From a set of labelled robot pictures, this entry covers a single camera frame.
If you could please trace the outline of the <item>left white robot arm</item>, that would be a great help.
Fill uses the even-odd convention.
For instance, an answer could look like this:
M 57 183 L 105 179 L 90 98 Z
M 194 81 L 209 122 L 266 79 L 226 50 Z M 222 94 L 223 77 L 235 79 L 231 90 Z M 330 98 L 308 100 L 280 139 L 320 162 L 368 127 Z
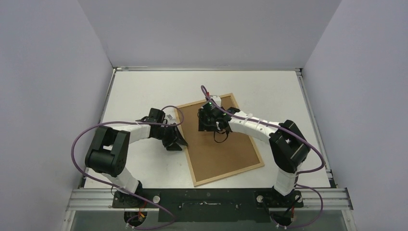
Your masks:
M 140 206 L 144 195 L 142 183 L 126 168 L 129 145 L 149 138 L 160 140 L 167 151 L 181 151 L 188 146 L 176 124 L 168 124 L 165 112 L 151 108 L 135 124 L 98 126 L 85 157 L 86 167 L 104 175 L 131 207 Z

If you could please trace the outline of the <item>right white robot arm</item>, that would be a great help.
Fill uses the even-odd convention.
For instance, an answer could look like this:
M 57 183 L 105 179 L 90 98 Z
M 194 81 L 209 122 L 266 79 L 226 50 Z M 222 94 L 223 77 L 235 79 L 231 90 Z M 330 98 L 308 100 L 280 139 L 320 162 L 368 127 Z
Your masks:
M 223 112 L 215 103 L 207 101 L 198 109 L 199 131 L 238 132 L 261 140 L 271 146 L 275 164 L 279 168 L 273 186 L 272 200 L 277 206 L 285 206 L 291 200 L 295 188 L 296 174 L 305 161 L 310 148 L 292 134 L 304 138 L 297 125 L 286 120 L 284 123 L 265 121 L 230 107 Z M 279 126 L 290 131 L 287 133 Z

